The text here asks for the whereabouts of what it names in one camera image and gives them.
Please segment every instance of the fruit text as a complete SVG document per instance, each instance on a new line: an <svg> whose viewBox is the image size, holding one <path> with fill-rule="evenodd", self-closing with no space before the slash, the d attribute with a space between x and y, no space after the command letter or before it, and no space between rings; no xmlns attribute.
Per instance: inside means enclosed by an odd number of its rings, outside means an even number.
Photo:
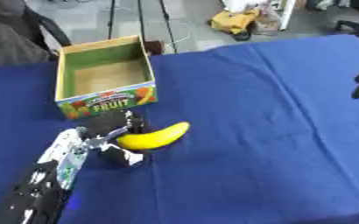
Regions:
<svg viewBox="0 0 359 224"><path fill-rule="evenodd" d="M106 111L106 110L110 110L110 109L119 109L119 108L123 108L128 106L128 99L124 99L121 101L111 101L111 102L106 102L100 105L94 105L94 112L101 112L101 111Z"/></svg>

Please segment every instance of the blue cloth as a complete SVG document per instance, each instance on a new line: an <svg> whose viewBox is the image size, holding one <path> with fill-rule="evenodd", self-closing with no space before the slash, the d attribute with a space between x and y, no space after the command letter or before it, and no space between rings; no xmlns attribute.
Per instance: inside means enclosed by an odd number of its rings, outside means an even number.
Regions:
<svg viewBox="0 0 359 224"><path fill-rule="evenodd" d="M61 224L272 224L359 214L359 39L303 38L151 59L152 129L178 142L129 169L91 154ZM0 68L0 197L66 122L55 64Z"/></svg>

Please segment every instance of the yellow banana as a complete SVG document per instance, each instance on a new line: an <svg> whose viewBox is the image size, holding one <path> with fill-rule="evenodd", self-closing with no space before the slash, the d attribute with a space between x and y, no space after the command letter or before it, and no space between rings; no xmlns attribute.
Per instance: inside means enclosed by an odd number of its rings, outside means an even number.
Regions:
<svg viewBox="0 0 359 224"><path fill-rule="evenodd" d="M143 99L141 99L140 101L138 101L137 105L146 104L148 102L148 100L150 100L150 98L152 97L152 94L153 94L153 87L148 87L148 91L145 94L145 97Z"/></svg>
<svg viewBox="0 0 359 224"><path fill-rule="evenodd" d="M120 146L128 150L150 150L175 142L189 129L188 122L179 122L168 128L146 134L126 134L117 138Z"/></svg>

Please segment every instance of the floor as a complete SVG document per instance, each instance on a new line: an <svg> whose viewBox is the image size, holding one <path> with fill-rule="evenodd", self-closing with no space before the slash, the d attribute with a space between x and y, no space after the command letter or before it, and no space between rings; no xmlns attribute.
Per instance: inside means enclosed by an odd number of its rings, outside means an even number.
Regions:
<svg viewBox="0 0 359 224"><path fill-rule="evenodd" d="M145 36L147 39L163 39L166 51L173 52L159 0L142 0ZM76 0L28 0L38 13L54 19L73 43L106 39L109 36L109 8L111 0L91 0L79 3ZM212 30L206 21L222 10L219 0L164 0L172 19L173 39L178 52L203 51L217 46L236 44L229 35ZM140 33L137 0L116 0L112 37ZM359 12L350 8L333 7L327 11L296 10L286 31L273 35L255 35L251 42L271 41L328 35L339 19L359 21ZM50 35L47 42L52 48L58 45Z"/></svg>

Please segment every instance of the green box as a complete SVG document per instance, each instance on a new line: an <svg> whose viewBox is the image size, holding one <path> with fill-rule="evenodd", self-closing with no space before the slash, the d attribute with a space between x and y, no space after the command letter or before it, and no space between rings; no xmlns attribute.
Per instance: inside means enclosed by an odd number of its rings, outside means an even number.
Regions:
<svg viewBox="0 0 359 224"><path fill-rule="evenodd" d="M69 119L158 100L139 36L63 47L55 101Z"/></svg>

